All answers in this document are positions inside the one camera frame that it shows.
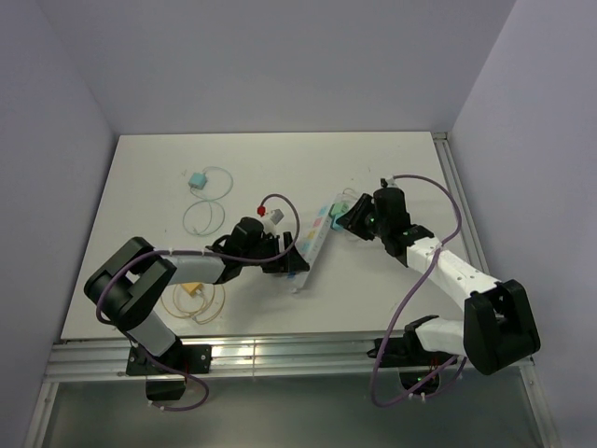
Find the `teal usb charger plug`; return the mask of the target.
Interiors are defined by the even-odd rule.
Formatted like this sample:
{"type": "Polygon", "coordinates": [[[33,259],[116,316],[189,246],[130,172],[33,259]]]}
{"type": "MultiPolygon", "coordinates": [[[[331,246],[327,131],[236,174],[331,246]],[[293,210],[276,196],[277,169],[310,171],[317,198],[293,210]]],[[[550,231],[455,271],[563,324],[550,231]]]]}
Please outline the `teal usb charger plug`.
{"type": "Polygon", "coordinates": [[[343,231],[344,230],[343,226],[340,224],[340,216],[335,216],[332,219],[331,229],[334,231],[343,231]]]}

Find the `white multicolour power strip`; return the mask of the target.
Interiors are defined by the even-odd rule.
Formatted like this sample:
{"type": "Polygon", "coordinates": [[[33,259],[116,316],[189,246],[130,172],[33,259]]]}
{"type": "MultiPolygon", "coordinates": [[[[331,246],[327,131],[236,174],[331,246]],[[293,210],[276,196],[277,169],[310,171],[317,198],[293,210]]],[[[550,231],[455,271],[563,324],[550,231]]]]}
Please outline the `white multicolour power strip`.
{"type": "Polygon", "coordinates": [[[331,201],[325,203],[317,212],[312,223],[307,227],[304,235],[298,240],[297,249],[300,255],[309,262],[311,269],[306,273],[288,275],[290,292],[299,293],[305,288],[311,274],[315,273],[315,264],[324,247],[326,238],[330,233],[332,217],[329,215],[330,207],[338,201],[351,203],[351,195],[340,192],[331,201]]]}

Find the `light blue charger plug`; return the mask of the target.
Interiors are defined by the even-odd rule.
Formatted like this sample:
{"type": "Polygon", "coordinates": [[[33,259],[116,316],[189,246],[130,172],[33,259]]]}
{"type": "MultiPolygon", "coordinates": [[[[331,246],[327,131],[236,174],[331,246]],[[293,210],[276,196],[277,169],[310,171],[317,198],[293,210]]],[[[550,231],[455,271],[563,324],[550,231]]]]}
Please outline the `light blue charger plug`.
{"type": "Polygon", "coordinates": [[[191,189],[202,190],[207,184],[207,176],[204,172],[193,173],[187,184],[191,189]]]}

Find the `green usb charger plug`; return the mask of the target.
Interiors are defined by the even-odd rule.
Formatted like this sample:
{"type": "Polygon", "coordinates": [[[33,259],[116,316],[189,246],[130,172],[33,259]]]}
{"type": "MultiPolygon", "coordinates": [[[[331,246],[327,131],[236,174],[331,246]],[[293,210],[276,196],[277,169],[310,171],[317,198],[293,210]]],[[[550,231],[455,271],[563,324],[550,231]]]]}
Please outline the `green usb charger plug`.
{"type": "Polygon", "coordinates": [[[346,201],[338,201],[331,205],[329,215],[336,219],[346,214],[350,210],[351,206],[346,201]]]}

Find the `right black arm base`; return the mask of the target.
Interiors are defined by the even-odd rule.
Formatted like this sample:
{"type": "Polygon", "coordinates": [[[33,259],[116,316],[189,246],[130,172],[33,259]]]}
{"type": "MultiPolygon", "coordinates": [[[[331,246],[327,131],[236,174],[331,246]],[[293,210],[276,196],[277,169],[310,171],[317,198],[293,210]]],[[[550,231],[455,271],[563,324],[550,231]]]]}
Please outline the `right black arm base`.
{"type": "Polygon", "coordinates": [[[418,371],[400,373],[399,379],[405,389],[409,389],[431,371],[438,368],[451,357],[445,352],[428,352],[423,349],[413,330],[406,330],[402,336],[391,337],[382,355],[380,367],[414,368],[418,371]]]}

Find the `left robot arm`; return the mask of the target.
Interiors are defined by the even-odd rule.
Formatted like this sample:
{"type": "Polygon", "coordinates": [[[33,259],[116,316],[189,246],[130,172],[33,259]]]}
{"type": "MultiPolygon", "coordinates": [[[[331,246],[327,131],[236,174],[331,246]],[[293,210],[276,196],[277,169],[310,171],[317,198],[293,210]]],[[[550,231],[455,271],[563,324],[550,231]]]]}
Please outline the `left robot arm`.
{"type": "Polygon", "coordinates": [[[274,229],[264,218],[244,217],[230,234],[197,252],[157,250],[133,237],[87,280],[84,294],[96,305],[98,319],[142,346],[153,367],[174,371],[182,360],[181,343],[154,311],[164,289],[193,282],[223,285],[244,267],[274,275],[309,271],[291,233],[276,235],[274,229]]]}

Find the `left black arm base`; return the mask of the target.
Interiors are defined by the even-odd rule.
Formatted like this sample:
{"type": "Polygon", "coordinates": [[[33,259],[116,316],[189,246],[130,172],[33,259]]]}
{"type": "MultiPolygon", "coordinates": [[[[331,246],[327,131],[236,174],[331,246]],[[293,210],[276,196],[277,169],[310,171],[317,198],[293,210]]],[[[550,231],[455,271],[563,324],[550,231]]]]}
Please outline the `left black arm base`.
{"type": "Polygon", "coordinates": [[[169,402],[179,401],[196,385],[203,397],[194,407],[201,406],[210,395],[210,388],[200,375],[210,372],[212,346],[209,344],[175,344],[162,356],[152,356],[141,345],[133,346],[125,374],[146,378],[146,398],[152,405],[171,408],[169,402]]]}

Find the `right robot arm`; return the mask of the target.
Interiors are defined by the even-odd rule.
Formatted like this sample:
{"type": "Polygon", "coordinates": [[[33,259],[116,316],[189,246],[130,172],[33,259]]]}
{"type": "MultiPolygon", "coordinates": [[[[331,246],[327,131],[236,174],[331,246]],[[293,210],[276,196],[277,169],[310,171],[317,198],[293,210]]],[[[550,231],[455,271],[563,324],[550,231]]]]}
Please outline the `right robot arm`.
{"type": "Polygon", "coordinates": [[[425,275],[463,314],[456,320],[427,315],[408,323],[399,337],[376,340],[368,355],[379,357],[382,366],[416,366],[458,356],[490,375],[539,351],[523,285],[501,282],[445,249],[434,233],[411,222],[401,189],[362,195],[338,223],[362,240],[380,239],[391,257],[425,275]]]}

